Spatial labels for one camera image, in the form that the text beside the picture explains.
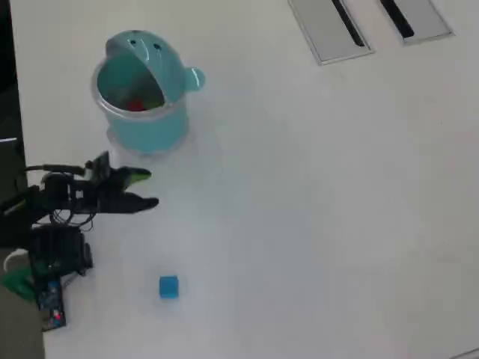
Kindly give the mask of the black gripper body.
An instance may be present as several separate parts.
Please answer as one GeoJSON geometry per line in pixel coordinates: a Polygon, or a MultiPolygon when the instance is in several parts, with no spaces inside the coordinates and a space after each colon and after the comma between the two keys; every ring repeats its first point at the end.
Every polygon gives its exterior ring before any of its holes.
{"type": "Polygon", "coordinates": [[[111,169],[102,182],[74,180],[70,189],[70,209],[74,213],[124,214],[124,178],[120,169],[111,169]]]}

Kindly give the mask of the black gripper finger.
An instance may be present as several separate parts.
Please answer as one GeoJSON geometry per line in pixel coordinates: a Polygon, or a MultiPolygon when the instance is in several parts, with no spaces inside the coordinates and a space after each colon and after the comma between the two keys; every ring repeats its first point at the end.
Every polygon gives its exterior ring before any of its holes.
{"type": "Polygon", "coordinates": [[[118,212],[121,214],[135,214],[154,209],[159,204],[157,197],[141,197],[133,193],[125,193],[120,197],[118,212]]]}
{"type": "Polygon", "coordinates": [[[152,173],[145,168],[121,167],[118,169],[120,183],[123,188],[128,188],[136,182],[151,178],[152,173]]]}

